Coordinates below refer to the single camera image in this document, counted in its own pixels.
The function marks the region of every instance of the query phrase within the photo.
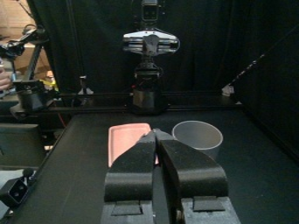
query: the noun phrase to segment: black tabletop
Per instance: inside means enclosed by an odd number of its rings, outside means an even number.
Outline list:
[[[108,128],[149,123],[172,133],[175,124],[187,120],[212,124],[223,134],[218,162],[228,176],[228,196],[240,222],[298,223],[299,168],[240,109],[73,116],[12,223],[100,223]]]

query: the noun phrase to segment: black backdrop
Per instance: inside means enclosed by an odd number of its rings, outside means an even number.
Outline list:
[[[141,0],[28,0],[61,92],[128,92],[140,56],[123,52]],[[220,90],[299,23],[296,0],[160,0],[157,28],[182,41],[159,56],[164,91]],[[299,156],[299,29],[236,82],[236,96]]]

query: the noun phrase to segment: robotic arm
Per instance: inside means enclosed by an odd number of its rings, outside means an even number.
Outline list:
[[[180,41],[172,34],[155,28],[157,8],[157,0],[143,0],[143,30],[124,35],[124,51],[141,54],[141,63],[135,69],[133,99],[129,103],[132,112],[137,114],[159,114],[168,107],[157,82],[163,69],[155,65],[153,57],[175,53],[180,46]]]

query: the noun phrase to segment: clamp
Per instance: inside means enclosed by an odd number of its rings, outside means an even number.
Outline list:
[[[156,223],[156,165],[163,171],[169,223],[240,223],[230,202],[228,181],[220,165],[169,134],[153,129],[107,171],[101,224]]]

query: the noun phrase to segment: plastic cup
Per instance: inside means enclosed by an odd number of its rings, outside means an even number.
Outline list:
[[[199,121],[180,122],[172,128],[172,136],[177,141],[216,159],[223,135],[211,124]]]

